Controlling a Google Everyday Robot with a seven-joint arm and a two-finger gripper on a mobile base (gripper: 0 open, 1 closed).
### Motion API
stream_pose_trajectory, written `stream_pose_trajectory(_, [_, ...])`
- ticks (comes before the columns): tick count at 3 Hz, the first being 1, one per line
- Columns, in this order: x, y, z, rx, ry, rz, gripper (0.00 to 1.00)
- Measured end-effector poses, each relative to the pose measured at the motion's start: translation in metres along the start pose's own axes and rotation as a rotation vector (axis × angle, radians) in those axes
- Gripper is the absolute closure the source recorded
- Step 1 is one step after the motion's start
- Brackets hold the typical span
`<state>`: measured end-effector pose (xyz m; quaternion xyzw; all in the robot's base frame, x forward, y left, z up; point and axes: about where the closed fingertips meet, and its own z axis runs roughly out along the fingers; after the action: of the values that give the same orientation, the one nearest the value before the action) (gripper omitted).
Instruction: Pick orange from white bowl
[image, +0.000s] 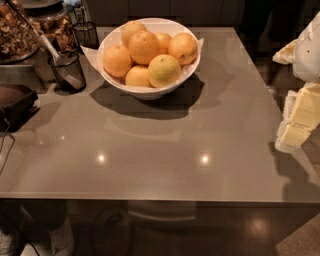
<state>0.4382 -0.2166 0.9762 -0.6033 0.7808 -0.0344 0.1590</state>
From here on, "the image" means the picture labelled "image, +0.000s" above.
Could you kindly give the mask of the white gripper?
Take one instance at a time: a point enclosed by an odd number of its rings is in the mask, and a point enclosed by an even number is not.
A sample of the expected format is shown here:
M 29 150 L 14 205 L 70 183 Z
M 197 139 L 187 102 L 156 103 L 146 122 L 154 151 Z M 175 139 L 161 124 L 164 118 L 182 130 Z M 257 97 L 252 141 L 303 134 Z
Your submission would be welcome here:
M 277 51 L 272 60 L 293 64 L 294 75 L 308 82 L 298 92 L 288 91 L 275 140 L 278 151 L 294 153 L 320 124 L 320 12 L 298 39 Z

